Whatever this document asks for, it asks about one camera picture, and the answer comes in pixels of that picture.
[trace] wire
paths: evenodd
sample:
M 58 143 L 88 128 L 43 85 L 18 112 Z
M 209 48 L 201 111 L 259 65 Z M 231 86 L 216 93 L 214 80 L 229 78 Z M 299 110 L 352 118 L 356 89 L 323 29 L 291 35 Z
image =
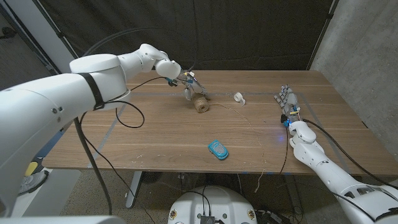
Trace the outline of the wire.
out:
M 83 115 L 81 116 L 81 118 L 80 118 L 80 124 L 83 122 L 83 118 L 85 117 L 85 115 L 86 115 L 86 113 L 83 113 Z M 132 196 L 133 196 L 133 197 L 136 197 L 136 196 L 134 195 L 134 193 L 132 192 L 132 190 L 130 189 L 130 186 L 126 183 L 126 181 L 124 181 L 124 179 L 119 175 L 119 173 L 118 173 L 118 172 L 116 171 L 116 169 L 113 167 L 112 163 L 111 163 L 104 155 L 102 155 L 102 154 L 97 150 L 97 148 L 94 147 L 94 145 L 87 139 L 86 136 L 84 136 L 84 137 L 85 137 L 85 140 L 87 141 L 87 143 L 94 149 L 94 151 L 95 151 L 96 153 L 98 153 L 98 155 L 100 155 L 104 160 L 106 160 L 106 162 L 108 162 L 108 164 L 112 167 L 112 170 L 114 171 L 114 173 L 123 181 L 124 185 L 126 185 L 126 186 L 128 187 L 128 189 L 130 190 Z
M 198 46 L 199 46 L 199 35 L 198 35 L 198 22 L 197 22 L 197 12 L 195 10 L 195 0 L 192 0 L 192 8 L 193 8 L 193 20 L 195 21 L 195 60 L 193 61 L 193 65 L 187 70 L 187 72 L 191 72 L 192 69 L 197 64 L 198 60 Z
M 102 176 L 100 174 L 100 170 L 98 169 L 97 164 L 95 163 L 93 155 L 91 154 L 90 149 L 87 146 L 87 143 L 85 141 L 85 135 L 84 135 L 83 130 L 82 130 L 81 125 L 80 125 L 81 123 L 79 122 L 78 118 L 75 118 L 73 121 L 75 122 L 76 131 L 77 131 L 77 134 L 79 135 L 79 139 L 80 139 L 81 145 L 85 149 L 87 157 L 90 160 L 91 165 L 93 166 L 94 173 L 97 176 L 98 181 L 101 184 L 101 187 L 102 187 L 102 189 L 104 191 L 104 194 L 105 194 L 105 197 L 106 197 L 106 201 L 108 203 L 109 215 L 112 215 L 111 197 L 109 196 L 108 189 L 106 188 L 104 179 L 102 178 Z
M 98 42 L 95 43 L 93 46 L 91 46 L 91 47 L 82 55 L 82 57 L 92 54 L 96 49 L 98 49 L 98 47 L 101 47 L 102 45 L 106 44 L 107 42 L 109 42 L 109 41 L 111 41 L 111 40 L 113 40 L 113 39 L 115 39 L 115 38 L 117 38 L 117 37 L 120 37 L 120 36 L 126 35 L 126 34 L 130 34 L 130 33 L 133 33 L 133 32 L 145 31 L 145 30 L 165 30 L 165 31 L 171 32 L 171 33 L 173 33 L 173 34 L 178 34 L 179 36 L 181 36 L 181 37 L 183 37 L 183 38 L 186 38 L 186 35 L 182 35 L 182 34 L 180 34 L 179 32 L 177 32 L 177 31 L 175 31 L 175 30 L 170 30 L 170 29 L 161 28 L 161 27 L 130 28 L 130 29 L 122 30 L 122 31 L 117 32 L 117 33 L 115 33 L 115 34 L 109 35 L 109 36 L 105 37 L 104 39 L 98 41 Z M 193 49 L 193 51 L 194 51 L 194 53 L 193 53 L 193 55 L 194 55 L 194 59 L 193 59 L 194 63 L 193 63 L 193 65 L 188 69 L 189 72 L 193 69 L 193 67 L 194 67 L 195 64 L 196 64 L 196 61 L 197 61 L 197 50 L 198 50 L 197 48 L 198 48 L 198 47 L 196 46 L 196 47 Z
M 84 112 L 83 115 L 82 115 L 81 118 L 80 118 L 80 122 L 79 122 L 80 129 L 81 129 L 81 124 L 82 124 L 82 122 L 83 122 L 83 118 L 85 117 L 86 114 L 87 114 L 87 112 Z M 125 180 L 120 176 L 120 174 L 116 171 L 116 169 L 113 167 L 112 163 L 111 163 L 104 155 L 102 155 L 102 153 L 100 153 L 100 152 L 97 150 L 97 148 L 94 147 L 94 145 L 87 139 L 87 137 L 84 135 L 84 133 L 83 133 L 83 136 L 84 136 L 85 141 L 94 149 L 94 151 L 95 151 L 96 153 L 98 153 L 98 155 L 100 155 L 103 159 L 105 159 L 106 162 L 108 162 L 108 164 L 112 167 L 112 170 L 114 171 L 114 173 L 122 180 L 122 182 L 124 183 L 124 185 L 129 189 L 129 191 L 130 191 L 130 193 L 132 194 L 132 196 L 133 196 L 134 198 L 136 198 L 136 200 L 137 200 L 137 197 L 136 197 L 136 196 L 134 195 L 134 193 L 132 192 L 130 186 L 126 183 L 126 181 L 125 181 Z M 143 207 L 143 209 L 144 209 L 144 211 L 146 212 L 146 214 L 148 214 L 148 216 L 149 216 L 149 218 L 152 220 L 152 222 L 155 223 L 155 221 L 153 220 L 153 218 L 151 217 L 151 215 L 147 212 L 147 210 L 146 210 L 144 207 Z
M 337 143 L 337 141 L 336 141 L 327 131 L 325 131 L 322 127 L 320 127 L 319 125 L 317 125 L 317 124 L 315 124 L 314 122 L 312 122 L 312 121 L 310 121 L 310 120 L 307 120 L 307 119 L 303 119 L 302 121 L 314 125 L 314 126 L 317 127 L 319 130 L 321 130 L 323 133 L 325 133 L 325 134 L 336 144 L 336 146 L 342 151 L 342 153 L 343 153 L 344 155 L 346 155 L 346 157 L 347 157 L 351 162 L 353 162 L 358 168 L 360 168 L 363 172 L 367 173 L 367 175 L 373 177 L 373 179 L 379 181 L 380 183 L 382 183 L 382 184 L 384 184 L 384 185 L 393 187 L 393 188 L 395 188 L 395 189 L 398 190 L 398 187 L 397 187 L 397 186 L 394 186 L 394 185 L 392 185 L 392 184 L 389 184 L 389 183 L 387 183 L 386 181 L 384 181 L 384 180 L 382 180 L 382 179 L 376 177 L 375 175 L 373 175 L 372 173 L 370 173 L 369 171 L 367 171 L 365 168 L 363 168 L 361 165 L 359 165 L 359 164 L 358 164 L 351 156 L 349 156 L 349 154 Z
M 222 105 L 222 104 L 211 104 L 210 106 L 222 106 L 222 107 L 227 108 L 227 109 L 229 109 L 229 110 L 235 111 L 237 114 L 239 114 L 239 115 L 242 117 L 242 119 L 246 119 L 246 121 L 248 121 L 248 123 L 249 123 L 250 128 L 254 131 L 254 134 L 256 134 L 257 142 L 258 142 L 258 143 L 260 144 L 260 146 L 262 147 L 262 144 L 260 143 L 259 136 L 257 135 L 257 132 L 254 130 L 254 128 L 251 126 L 250 120 L 249 120 L 247 117 L 243 116 L 243 115 L 242 115 L 241 113 L 239 113 L 237 110 L 232 109 L 232 108 L 229 108 L 229 107 L 224 106 L 224 105 Z M 265 149 L 262 151 L 261 163 L 265 162 L 265 161 L 264 161 L 264 153 L 265 153 L 265 151 L 266 151 Z M 257 188 L 254 190 L 254 193 L 257 193 L 257 191 L 258 191 L 259 188 L 260 188 L 260 179 L 261 179 L 262 175 L 264 174 L 264 171 L 265 171 L 265 169 L 263 169 L 262 172 L 261 172 L 261 175 L 260 175 L 260 177 L 259 177 L 259 179 L 258 179 L 258 181 L 257 181 Z
M 284 183 L 284 184 L 278 186 L 277 188 L 282 187 L 282 186 L 285 186 L 285 185 L 287 185 L 287 184 L 302 184 L 302 185 L 306 185 L 306 186 L 309 186 L 309 187 L 313 187 L 313 188 L 318 189 L 318 190 L 323 190 L 323 191 L 325 191 L 325 192 L 329 192 L 329 193 L 333 194 L 334 196 L 339 197 L 339 198 L 341 198 L 341 199 L 347 201 L 348 203 L 354 205 L 357 209 L 359 209 L 359 210 L 360 210 L 361 212 L 363 212 L 366 216 L 368 216 L 373 222 L 376 221 L 372 216 L 370 216 L 370 214 L 369 214 L 368 212 L 366 212 L 365 210 L 363 210 L 361 207 L 359 207 L 358 205 L 356 205 L 354 202 L 348 200 L 347 198 L 345 198 L 345 197 L 343 197 L 343 196 L 341 196 L 341 195 L 339 195 L 339 194 L 336 194 L 336 193 L 334 193 L 334 192 L 331 192 L 330 190 L 322 189 L 322 188 L 317 187 L 317 186 L 314 186 L 314 185 L 312 185 L 312 184 L 306 184 L 306 183 L 301 183 L 301 182 L 296 182 L 296 181 L 293 181 L 293 182 L 286 182 L 286 183 Z
M 241 195 L 243 196 L 243 193 L 242 193 L 242 185 L 241 185 L 241 179 L 239 178 L 239 174 L 236 174 L 236 175 L 238 175 L 239 188 L 241 189 Z
M 192 190 L 187 191 L 187 193 L 188 193 L 188 192 L 195 193 L 195 194 L 200 194 L 200 195 L 202 196 L 202 198 L 204 197 L 204 198 L 206 199 L 207 204 L 209 205 L 209 216 L 210 216 L 210 214 L 211 214 L 211 208 L 210 208 L 210 202 L 209 202 L 209 200 L 207 199 L 207 197 L 206 197 L 204 194 L 201 194 L 201 193 L 199 193 L 199 192 L 194 192 L 194 191 L 192 191 Z M 206 216 L 206 215 L 205 215 L 205 203 L 204 203 L 204 202 L 203 202 L 203 215 Z
M 182 195 L 182 173 L 180 173 L 180 182 L 181 182 L 181 195 Z
M 142 83 L 142 84 L 140 84 L 140 85 L 138 85 L 138 86 L 132 88 L 130 91 L 133 91 L 133 90 L 135 90 L 136 88 L 142 86 L 143 84 L 145 84 L 145 83 L 147 83 L 147 82 L 150 82 L 150 81 L 152 81 L 152 80 L 158 79 L 158 78 L 164 78 L 164 79 L 166 79 L 165 77 L 152 78 L 152 79 L 150 79 L 150 80 L 148 80 L 148 81 L 146 81 L 146 82 L 144 82 L 144 83 Z
M 148 213 L 148 211 L 147 211 L 144 207 L 142 207 L 142 208 L 144 209 L 145 213 L 149 216 L 149 218 L 152 220 L 152 222 L 153 222 L 154 224 L 156 224 L 156 222 L 155 222 L 154 219 L 151 217 L 151 215 Z
M 117 118 L 118 121 L 119 121 L 121 124 L 123 124 L 125 127 L 128 127 L 128 128 L 141 128 L 142 125 L 144 125 L 144 122 L 145 122 L 145 116 L 144 116 L 144 114 L 142 113 L 142 111 L 141 111 L 140 109 L 138 109 L 138 107 L 134 106 L 132 103 L 129 103 L 129 102 L 126 102 L 126 101 L 122 101 L 122 100 L 108 101 L 108 102 L 106 102 L 105 104 L 107 104 L 107 103 L 125 103 L 125 104 L 127 104 L 127 105 L 132 106 L 132 107 L 135 108 L 136 110 L 138 110 L 138 112 L 139 112 L 139 113 L 141 114 L 141 116 L 142 116 L 142 123 L 141 123 L 140 125 L 138 125 L 138 126 L 130 126 L 130 125 L 124 124 L 124 123 L 119 119 L 118 109 L 117 109 L 117 108 L 115 109 L 116 118 Z
M 284 162 L 284 165 L 282 166 L 282 168 L 280 169 L 279 175 L 282 173 L 282 170 L 285 167 L 286 159 L 287 159 L 287 149 L 288 148 L 289 148 L 289 132 L 287 132 L 287 128 L 286 128 L 286 155 L 285 155 L 285 162 Z
M 205 185 L 205 187 L 203 188 L 203 191 L 201 193 L 201 201 L 203 202 L 203 215 L 205 215 L 205 188 L 207 187 L 207 185 Z

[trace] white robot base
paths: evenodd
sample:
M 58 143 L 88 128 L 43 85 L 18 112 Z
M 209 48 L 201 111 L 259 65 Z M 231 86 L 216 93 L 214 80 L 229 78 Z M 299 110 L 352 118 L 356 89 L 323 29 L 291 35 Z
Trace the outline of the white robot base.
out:
M 167 223 L 214 223 L 214 221 L 232 224 L 257 223 L 253 206 L 242 195 L 226 187 L 207 186 L 204 196 L 209 200 L 209 209 L 207 200 L 201 195 L 203 188 L 193 189 L 177 199 L 170 209 Z

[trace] wooden table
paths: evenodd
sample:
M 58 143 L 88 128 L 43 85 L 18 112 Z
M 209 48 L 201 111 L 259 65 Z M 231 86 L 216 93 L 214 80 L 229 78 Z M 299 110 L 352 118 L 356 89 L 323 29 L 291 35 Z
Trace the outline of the wooden table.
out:
M 183 86 L 171 87 L 163 79 L 134 90 L 131 103 L 145 115 L 139 129 L 122 126 L 115 111 L 91 111 L 83 122 L 88 139 L 117 169 L 171 172 L 279 173 L 287 147 L 286 130 L 280 123 L 281 108 L 274 99 L 280 87 L 288 83 L 297 94 L 301 116 L 321 124 L 359 164 L 376 175 L 397 175 L 398 163 L 361 122 L 332 85 L 315 71 L 197 71 L 195 77 L 210 93 L 206 113 L 197 113 L 193 103 L 182 95 Z M 129 81 L 132 88 L 154 78 L 143 73 Z M 235 102 L 241 92 L 246 105 Z M 126 106 L 119 110 L 121 120 L 138 125 L 140 114 Z M 363 175 L 338 148 L 315 127 L 317 141 L 327 156 L 353 175 Z M 218 139 L 229 151 L 220 161 L 207 145 Z M 313 174 L 296 160 L 288 146 L 283 173 Z M 110 169 L 97 156 L 101 169 Z M 89 161 L 72 125 L 44 159 L 51 169 L 87 169 Z

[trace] blue sponge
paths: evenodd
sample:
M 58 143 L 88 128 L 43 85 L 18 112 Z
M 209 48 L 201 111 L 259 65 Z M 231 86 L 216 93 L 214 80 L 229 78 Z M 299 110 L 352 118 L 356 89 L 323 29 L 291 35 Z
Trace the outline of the blue sponge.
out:
M 228 156 L 228 150 L 217 139 L 210 143 L 207 148 L 213 153 L 217 159 L 223 160 Z

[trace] white robotic arm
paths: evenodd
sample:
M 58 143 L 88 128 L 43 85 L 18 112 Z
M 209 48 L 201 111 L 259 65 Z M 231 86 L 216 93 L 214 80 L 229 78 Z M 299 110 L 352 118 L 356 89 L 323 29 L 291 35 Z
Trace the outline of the white robotic arm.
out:
M 78 58 L 70 63 L 72 73 L 0 91 L 0 216 L 11 215 L 29 162 L 58 130 L 88 110 L 120 106 L 103 102 L 129 101 L 126 80 L 153 66 L 160 76 L 171 80 L 182 73 L 165 52 L 142 44 L 129 54 Z
M 309 166 L 328 189 L 362 208 L 371 217 L 351 203 L 337 197 L 352 223 L 398 223 L 398 190 L 382 185 L 358 182 L 331 161 L 316 142 L 316 134 L 303 121 L 289 126 L 290 145 L 296 159 Z

